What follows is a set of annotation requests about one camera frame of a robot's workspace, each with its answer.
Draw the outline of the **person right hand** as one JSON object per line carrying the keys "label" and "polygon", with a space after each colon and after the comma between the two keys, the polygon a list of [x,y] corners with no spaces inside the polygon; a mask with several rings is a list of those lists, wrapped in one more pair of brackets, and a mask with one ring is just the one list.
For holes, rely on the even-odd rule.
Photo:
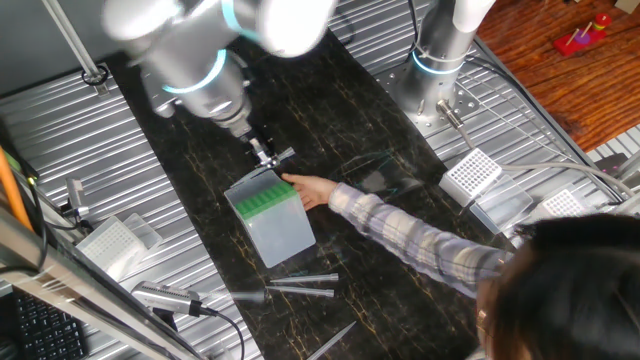
{"label": "person right hand", "polygon": [[304,176],[283,173],[281,178],[290,183],[298,193],[304,210],[327,205],[337,183],[317,176]]}

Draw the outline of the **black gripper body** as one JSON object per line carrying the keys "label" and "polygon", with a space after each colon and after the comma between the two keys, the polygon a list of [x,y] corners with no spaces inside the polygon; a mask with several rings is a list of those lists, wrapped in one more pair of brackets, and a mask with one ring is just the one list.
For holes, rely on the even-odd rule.
{"label": "black gripper body", "polygon": [[243,141],[248,144],[254,153],[273,153],[273,139],[264,132],[251,130],[243,135]]}

